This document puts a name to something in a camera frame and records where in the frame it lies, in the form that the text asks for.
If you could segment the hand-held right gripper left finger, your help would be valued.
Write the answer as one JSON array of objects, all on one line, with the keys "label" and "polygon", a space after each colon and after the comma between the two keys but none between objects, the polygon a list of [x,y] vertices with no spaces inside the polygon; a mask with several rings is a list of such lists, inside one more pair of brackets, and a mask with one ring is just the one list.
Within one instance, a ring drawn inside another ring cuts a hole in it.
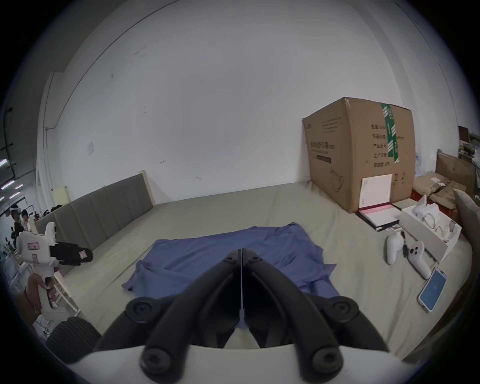
[{"label": "hand-held right gripper left finger", "polygon": [[145,375],[182,375],[189,345],[223,348],[242,320],[242,249],[202,273],[181,293],[131,300],[93,351],[143,346]]}]

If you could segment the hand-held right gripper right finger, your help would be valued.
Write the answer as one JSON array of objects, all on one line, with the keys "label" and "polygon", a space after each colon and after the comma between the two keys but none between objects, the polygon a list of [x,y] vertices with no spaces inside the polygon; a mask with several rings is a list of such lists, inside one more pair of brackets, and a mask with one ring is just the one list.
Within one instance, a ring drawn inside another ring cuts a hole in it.
[{"label": "hand-held right gripper right finger", "polygon": [[287,276],[252,250],[242,250],[243,303],[252,322],[255,298],[248,284],[265,289],[280,316],[279,342],[295,346],[301,377],[336,377],[344,365],[340,347],[389,352],[380,333],[350,297],[331,298],[301,291]]}]

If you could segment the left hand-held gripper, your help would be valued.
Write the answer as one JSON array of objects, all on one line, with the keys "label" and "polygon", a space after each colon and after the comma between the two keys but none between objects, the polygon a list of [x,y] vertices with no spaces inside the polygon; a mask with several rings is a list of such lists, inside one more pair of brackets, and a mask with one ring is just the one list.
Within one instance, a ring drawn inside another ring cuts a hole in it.
[{"label": "left hand-held gripper", "polygon": [[[49,282],[54,280],[55,268],[59,261],[53,256],[51,248],[56,245],[55,224],[46,225],[45,234],[22,231],[16,241],[17,252],[23,262],[33,268],[33,273],[42,279],[37,286],[40,313],[46,321],[62,321],[63,308],[51,304]],[[93,261],[93,251],[74,243],[61,243],[61,265],[79,266]]]}]

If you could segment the person's left hand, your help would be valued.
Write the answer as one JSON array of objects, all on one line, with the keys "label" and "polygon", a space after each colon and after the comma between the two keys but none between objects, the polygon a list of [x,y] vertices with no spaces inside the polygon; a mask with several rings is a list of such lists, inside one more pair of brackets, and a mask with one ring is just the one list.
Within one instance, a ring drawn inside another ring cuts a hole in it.
[{"label": "person's left hand", "polygon": [[54,299],[56,293],[56,289],[54,288],[54,279],[49,277],[47,282],[45,282],[45,280],[36,273],[30,274],[28,277],[24,294],[29,303],[29,307],[31,309],[30,312],[32,312],[30,317],[33,317],[33,322],[38,318],[42,310],[39,289],[45,291],[49,299]]}]

